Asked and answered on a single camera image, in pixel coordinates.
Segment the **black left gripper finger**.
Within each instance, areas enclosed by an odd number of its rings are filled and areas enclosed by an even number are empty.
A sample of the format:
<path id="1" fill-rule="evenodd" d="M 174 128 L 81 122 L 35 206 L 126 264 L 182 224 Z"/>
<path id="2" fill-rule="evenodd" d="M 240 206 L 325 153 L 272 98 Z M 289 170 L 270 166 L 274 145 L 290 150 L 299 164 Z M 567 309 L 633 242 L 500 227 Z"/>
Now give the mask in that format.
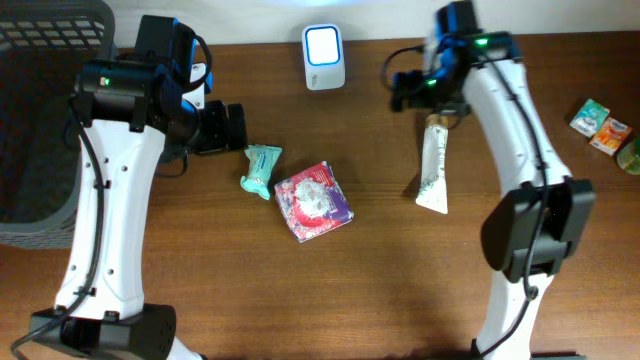
<path id="1" fill-rule="evenodd" d="M 199 132 L 194 144 L 195 154 L 212 154 L 227 150 L 226 105 L 220 101 L 207 102 L 199 111 Z"/>
<path id="2" fill-rule="evenodd" d="M 228 146 L 230 150 L 242 150 L 247 147 L 247 130 L 244 108 L 241 104 L 228 106 Z"/>

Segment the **mint green wipes pack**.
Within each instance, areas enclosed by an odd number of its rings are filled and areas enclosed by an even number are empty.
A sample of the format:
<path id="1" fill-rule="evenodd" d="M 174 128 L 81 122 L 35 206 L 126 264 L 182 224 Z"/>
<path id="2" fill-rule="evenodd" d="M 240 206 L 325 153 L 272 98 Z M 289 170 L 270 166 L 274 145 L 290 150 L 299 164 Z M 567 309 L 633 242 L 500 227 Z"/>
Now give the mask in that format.
<path id="1" fill-rule="evenodd" d="M 269 181 L 281 153 L 280 147 L 249 145 L 245 150 L 249 159 L 249 170 L 247 176 L 241 177 L 241 187 L 249 193 L 258 194 L 264 200 L 269 200 Z"/>

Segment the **white cone-shaped pouch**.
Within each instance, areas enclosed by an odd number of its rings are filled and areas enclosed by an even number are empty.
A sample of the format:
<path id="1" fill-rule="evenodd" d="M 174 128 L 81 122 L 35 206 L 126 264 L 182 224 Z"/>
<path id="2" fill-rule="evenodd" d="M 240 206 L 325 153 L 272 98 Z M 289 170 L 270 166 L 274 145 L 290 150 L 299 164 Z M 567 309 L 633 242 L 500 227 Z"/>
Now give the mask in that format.
<path id="1" fill-rule="evenodd" d="M 415 200 L 417 205 L 441 214 L 448 213 L 445 173 L 448 132 L 448 120 L 445 116 L 432 114 L 426 118 L 420 188 Z"/>

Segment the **red purple snack bag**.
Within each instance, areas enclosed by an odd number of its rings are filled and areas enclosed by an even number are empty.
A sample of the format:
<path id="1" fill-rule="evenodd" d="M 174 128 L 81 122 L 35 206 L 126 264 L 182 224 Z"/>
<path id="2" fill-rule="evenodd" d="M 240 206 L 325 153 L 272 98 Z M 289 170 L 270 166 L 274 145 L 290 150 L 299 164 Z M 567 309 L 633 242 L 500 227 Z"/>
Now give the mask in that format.
<path id="1" fill-rule="evenodd" d="M 326 161 L 280 181 L 274 190 L 281 214 L 299 243 L 333 231 L 354 218 Z"/>

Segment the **teal small tissue pack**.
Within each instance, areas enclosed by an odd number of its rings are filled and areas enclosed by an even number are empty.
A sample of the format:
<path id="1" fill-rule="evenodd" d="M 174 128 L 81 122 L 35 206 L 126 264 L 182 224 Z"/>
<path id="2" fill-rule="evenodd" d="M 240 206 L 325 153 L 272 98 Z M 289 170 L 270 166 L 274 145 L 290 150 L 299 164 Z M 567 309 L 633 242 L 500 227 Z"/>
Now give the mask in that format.
<path id="1" fill-rule="evenodd" d="M 582 135 L 592 138 L 609 114 L 609 108 L 606 108 L 593 99 L 588 99 L 570 121 L 569 125 Z"/>

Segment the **orange tissue pack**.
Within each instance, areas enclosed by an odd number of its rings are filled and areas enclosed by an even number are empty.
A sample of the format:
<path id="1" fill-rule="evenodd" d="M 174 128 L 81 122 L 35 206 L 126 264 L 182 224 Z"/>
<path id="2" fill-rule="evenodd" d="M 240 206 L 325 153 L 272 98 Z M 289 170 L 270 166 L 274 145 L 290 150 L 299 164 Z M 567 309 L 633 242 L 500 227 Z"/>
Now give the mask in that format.
<path id="1" fill-rule="evenodd" d="M 630 126 L 608 117 L 591 138 L 589 144 L 605 154 L 613 156 L 631 133 Z"/>

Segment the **green lid jar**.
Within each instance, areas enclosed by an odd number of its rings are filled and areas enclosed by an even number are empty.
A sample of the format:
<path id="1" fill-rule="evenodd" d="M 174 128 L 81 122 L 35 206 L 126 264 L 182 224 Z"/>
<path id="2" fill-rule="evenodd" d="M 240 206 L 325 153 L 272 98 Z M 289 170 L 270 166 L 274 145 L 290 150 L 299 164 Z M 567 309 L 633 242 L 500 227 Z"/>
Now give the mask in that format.
<path id="1" fill-rule="evenodd" d="M 640 174 L 639 144 L 640 138 L 637 137 L 625 145 L 616 156 L 617 165 L 630 175 Z"/>

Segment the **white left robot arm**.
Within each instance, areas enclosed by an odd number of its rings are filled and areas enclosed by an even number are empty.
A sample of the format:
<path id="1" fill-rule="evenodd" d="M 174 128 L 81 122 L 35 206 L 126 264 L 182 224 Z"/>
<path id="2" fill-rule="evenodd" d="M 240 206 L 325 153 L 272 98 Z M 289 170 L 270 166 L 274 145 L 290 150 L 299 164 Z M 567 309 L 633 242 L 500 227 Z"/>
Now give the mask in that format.
<path id="1" fill-rule="evenodd" d="M 51 308 L 33 313 L 35 342 L 93 359 L 192 359 L 169 305 L 144 299 L 142 250 L 159 164 L 247 147 L 244 110 L 209 99 L 207 44 L 177 19 L 142 18 L 133 52 L 92 60 L 68 101 L 81 142 L 80 191 L 69 263 Z"/>

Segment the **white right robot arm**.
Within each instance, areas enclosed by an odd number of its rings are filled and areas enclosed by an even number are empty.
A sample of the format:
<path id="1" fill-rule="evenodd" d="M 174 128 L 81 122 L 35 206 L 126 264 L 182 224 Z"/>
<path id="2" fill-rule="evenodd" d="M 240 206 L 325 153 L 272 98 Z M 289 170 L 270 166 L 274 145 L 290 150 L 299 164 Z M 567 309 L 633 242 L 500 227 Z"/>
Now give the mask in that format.
<path id="1" fill-rule="evenodd" d="M 474 114 L 489 145 L 501 200 L 482 224 L 492 270 L 487 315 L 471 359 L 530 359 L 539 307 L 562 263 L 574 255 L 595 203 L 554 150 L 528 90 L 521 52 L 507 31 L 486 32 L 470 1 L 435 14 L 436 44 L 422 70 L 382 79 L 395 112 L 427 109 L 435 119 Z"/>

